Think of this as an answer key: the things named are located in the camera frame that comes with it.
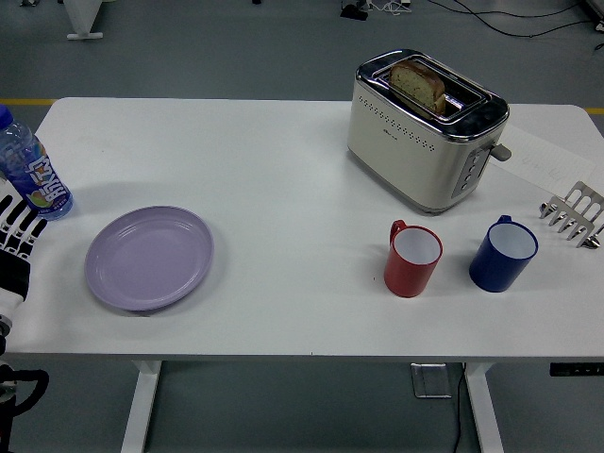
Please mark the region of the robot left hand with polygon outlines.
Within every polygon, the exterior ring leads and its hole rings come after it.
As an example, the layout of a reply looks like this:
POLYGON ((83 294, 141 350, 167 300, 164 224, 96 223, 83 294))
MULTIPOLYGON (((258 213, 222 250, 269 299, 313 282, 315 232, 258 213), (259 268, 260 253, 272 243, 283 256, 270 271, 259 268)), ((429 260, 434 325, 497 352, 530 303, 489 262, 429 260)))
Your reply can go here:
POLYGON ((36 210, 16 200, 7 184, 1 185, 1 326, 5 334, 14 312, 26 300, 29 259, 46 225, 36 210))

